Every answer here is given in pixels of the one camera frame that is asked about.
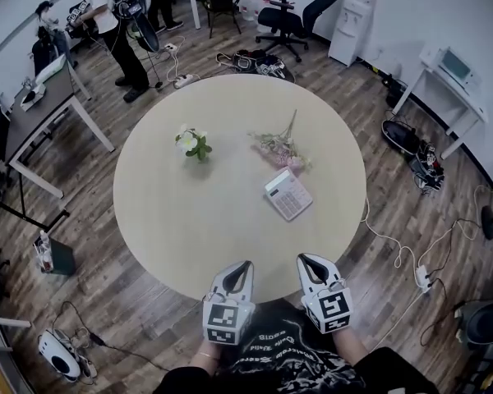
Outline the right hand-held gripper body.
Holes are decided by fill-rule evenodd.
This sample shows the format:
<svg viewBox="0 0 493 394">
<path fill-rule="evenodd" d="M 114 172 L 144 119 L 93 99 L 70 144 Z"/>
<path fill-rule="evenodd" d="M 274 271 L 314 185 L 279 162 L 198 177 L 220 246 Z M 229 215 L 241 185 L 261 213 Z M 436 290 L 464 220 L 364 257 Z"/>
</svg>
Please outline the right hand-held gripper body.
<svg viewBox="0 0 493 394">
<path fill-rule="evenodd" d="M 353 312 L 347 283 L 334 263 L 316 254 L 306 254 L 311 279 L 311 294 L 302 296 L 306 315 L 322 334 L 349 325 Z"/>
</svg>

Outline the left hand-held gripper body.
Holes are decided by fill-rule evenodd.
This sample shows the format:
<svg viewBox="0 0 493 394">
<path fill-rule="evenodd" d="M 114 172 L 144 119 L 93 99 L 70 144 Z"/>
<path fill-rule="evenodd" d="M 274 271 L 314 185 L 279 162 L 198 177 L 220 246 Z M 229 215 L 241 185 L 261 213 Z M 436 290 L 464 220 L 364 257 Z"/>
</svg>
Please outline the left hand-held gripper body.
<svg viewBox="0 0 493 394">
<path fill-rule="evenodd" d="M 215 275 L 203 298 L 203 335 L 215 344 L 238 344 L 255 304 L 246 301 L 247 261 L 234 263 Z"/>
</svg>

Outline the white pink calculator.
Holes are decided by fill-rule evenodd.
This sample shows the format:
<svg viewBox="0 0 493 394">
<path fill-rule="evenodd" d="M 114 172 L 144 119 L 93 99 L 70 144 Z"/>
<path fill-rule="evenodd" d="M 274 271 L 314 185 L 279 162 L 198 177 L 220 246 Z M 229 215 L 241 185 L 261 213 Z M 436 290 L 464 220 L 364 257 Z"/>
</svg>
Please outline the white pink calculator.
<svg viewBox="0 0 493 394">
<path fill-rule="evenodd" d="M 277 171 L 265 184 L 264 190 L 269 202 L 287 222 L 291 222 L 313 203 L 309 192 L 288 167 Z"/>
</svg>

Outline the person's left forearm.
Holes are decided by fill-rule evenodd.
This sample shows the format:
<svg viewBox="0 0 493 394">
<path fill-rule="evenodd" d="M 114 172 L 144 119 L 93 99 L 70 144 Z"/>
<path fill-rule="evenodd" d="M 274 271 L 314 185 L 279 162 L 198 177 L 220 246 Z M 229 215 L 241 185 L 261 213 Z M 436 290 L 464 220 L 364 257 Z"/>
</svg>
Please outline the person's left forearm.
<svg viewBox="0 0 493 394">
<path fill-rule="evenodd" d="M 203 340 L 197 352 L 190 361 L 190 366 L 204 369 L 208 374 L 214 374 L 219 366 L 222 346 Z"/>
</svg>

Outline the person's right forearm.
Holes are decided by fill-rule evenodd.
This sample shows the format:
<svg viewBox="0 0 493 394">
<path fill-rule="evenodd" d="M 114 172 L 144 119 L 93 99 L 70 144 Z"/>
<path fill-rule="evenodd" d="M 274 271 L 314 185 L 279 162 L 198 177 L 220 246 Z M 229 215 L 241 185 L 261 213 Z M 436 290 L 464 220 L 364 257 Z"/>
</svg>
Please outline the person's right forearm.
<svg viewBox="0 0 493 394">
<path fill-rule="evenodd" d="M 332 332 L 331 336 L 338 355 L 350 365 L 357 364 L 369 354 L 369 350 L 350 326 Z"/>
</svg>

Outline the person's black printed shirt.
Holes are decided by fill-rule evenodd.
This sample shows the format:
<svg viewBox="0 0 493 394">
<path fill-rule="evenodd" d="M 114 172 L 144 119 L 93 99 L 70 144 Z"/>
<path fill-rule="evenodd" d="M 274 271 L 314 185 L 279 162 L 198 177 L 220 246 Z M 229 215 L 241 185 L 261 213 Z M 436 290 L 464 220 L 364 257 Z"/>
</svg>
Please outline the person's black printed shirt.
<svg viewBox="0 0 493 394">
<path fill-rule="evenodd" d="M 381 347 L 355 365 L 303 308 L 261 305 L 236 346 L 222 346 L 214 374 L 189 365 L 167 372 L 153 394 L 439 394 L 401 355 Z"/>
</svg>

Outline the pink dried flower bouquet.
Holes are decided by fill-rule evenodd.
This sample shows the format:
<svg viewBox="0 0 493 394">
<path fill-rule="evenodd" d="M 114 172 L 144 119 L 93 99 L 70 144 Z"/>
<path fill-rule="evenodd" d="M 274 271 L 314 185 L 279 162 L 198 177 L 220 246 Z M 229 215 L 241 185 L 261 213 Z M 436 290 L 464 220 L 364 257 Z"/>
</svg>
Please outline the pink dried flower bouquet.
<svg viewBox="0 0 493 394">
<path fill-rule="evenodd" d="M 311 162 L 299 153 L 292 136 L 296 116 L 297 109 L 288 126 L 278 134 L 249 132 L 248 135 L 253 140 L 252 148 L 270 165 L 277 169 L 288 167 L 299 174 L 310 169 Z"/>
</svg>

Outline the black bag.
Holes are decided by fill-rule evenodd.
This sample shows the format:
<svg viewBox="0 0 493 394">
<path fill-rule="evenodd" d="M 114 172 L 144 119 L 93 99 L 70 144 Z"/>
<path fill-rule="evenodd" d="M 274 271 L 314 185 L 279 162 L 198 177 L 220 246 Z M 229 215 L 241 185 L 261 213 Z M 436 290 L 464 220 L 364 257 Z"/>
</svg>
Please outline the black bag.
<svg viewBox="0 0 493 394">
<path fill-rule="evenodd" d="M 385 120 L 381 124 L 381 131 L 385 140 L 395 150 L 409 156 L 416 154 L 420 139 L 414 128 L 399 121 Z"/>
</svg>

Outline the white rounded floor device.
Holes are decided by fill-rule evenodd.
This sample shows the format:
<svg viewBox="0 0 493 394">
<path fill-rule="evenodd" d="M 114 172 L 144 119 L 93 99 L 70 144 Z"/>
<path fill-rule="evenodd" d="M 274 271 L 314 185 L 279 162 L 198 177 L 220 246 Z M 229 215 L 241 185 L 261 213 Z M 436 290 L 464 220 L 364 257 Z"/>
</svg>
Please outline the white rounded floor device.
<svg viewBox="0 0 493 394">
<path fill-rule="evenodd" d="M 49 330 L 39 337 L 39 353 L 68 381 L 75 382 L 81 376 L 79 362 Z"/>
</svg>

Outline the black waste bin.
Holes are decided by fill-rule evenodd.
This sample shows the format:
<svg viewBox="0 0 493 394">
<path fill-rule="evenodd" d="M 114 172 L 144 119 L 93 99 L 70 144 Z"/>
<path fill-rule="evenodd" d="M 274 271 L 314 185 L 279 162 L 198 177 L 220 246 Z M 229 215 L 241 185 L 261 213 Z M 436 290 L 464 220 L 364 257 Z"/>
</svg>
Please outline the black waste bin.
<svg viewBox="0 0 493 394">
<path fill-rule="evenodd" d="M 76 272 L 76 261 L 73 249 L 59 241 L 49 238 L 49 247 L 51 249 L 50 265 L 51 269 L 46 267 L 46 261 L 42 259 L 39 250 L 42 248 L 42 240 L 38 237 L 34 244 L 35 257 L 37 258 L 37 268 L 42 274 L 56 274 L 63 276 L 72 276 Z"/>
</svg>

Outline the pile of bags and gear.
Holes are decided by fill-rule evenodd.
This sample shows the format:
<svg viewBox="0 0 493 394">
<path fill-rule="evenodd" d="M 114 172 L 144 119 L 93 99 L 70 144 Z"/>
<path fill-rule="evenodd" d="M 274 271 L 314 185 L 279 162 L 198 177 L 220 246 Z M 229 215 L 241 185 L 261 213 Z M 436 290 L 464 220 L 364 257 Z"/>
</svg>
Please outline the pile of bags and gear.
<svg viewBox="0 0 493 394">
<path fill-rule="evenodd" d="M 287 68 L 283 59 L 268 54 L 265 50 L 247 51 L 242 49 L 236 51 L 232 56 L 217 53 L 215 61 L 220 66 L 230 68 L 236 73 L 274 77 L 290 83 L 296 81 L 294 74 Z"/>
</svg>

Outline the white box appliance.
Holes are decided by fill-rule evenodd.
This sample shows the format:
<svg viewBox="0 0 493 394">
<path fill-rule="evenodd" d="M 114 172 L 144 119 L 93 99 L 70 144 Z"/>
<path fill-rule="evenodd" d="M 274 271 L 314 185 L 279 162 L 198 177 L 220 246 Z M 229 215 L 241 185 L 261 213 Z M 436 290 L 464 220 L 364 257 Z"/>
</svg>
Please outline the white box appliance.
<svg viewBox="0 0 493 394">
<path fill-rule="evenodd" d="M 441 48 L 438 67 L 453 79 L 467 94 L 481 93 L 481 78 L 451 47 Z"/>
</svg>

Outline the black mesh chair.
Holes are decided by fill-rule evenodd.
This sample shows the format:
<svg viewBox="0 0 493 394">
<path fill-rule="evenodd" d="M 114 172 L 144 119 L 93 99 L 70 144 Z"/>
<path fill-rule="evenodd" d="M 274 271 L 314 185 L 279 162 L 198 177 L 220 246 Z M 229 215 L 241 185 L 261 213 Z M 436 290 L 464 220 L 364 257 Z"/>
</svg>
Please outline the black mesh chair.
<svg viewBox="0 0 493 394">
<path fill-rule="evenodd" d="M 209 38 L 212 38 L 214 23 L 218 16 L 230 16 L 239 34 L 242 30 L 237 22 L 240 0 L 200 0 L 207 13 L 207 22 L 210 28 Z"/>
</svg>

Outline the white box with black item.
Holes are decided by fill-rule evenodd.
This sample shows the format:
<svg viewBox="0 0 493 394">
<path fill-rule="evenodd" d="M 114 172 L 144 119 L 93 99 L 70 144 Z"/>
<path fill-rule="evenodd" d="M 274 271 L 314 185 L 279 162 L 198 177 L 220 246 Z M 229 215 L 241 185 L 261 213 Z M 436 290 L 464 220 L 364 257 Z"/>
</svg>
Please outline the white box with black item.
<svg viewBox="0 0 493 394">
<path fill-rule="evenodd" d="M 26 96 L 21 100 L 21 108 L 27 112 L 44 96 L 46 87 L 44 84 L 39 84 L 30 90 Z"/>
</svg>

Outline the white flat package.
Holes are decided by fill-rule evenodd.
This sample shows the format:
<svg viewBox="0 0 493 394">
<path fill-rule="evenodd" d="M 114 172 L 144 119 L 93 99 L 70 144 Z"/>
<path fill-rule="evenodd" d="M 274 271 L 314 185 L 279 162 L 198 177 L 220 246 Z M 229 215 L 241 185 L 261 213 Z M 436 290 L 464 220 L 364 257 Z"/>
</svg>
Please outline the white flat package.
<svg viewBox="0 0 493 394">
<path fill-rule="evenodd" d="M 68 64 L 67 58 L 65 55 L 60 56 L 55 59 L 53 62 L 49 63 L 36 77 L 35 83 L 40 85 L 48 80 L 50 77 L 57 74 L 63 67 Z"/>
</svg>

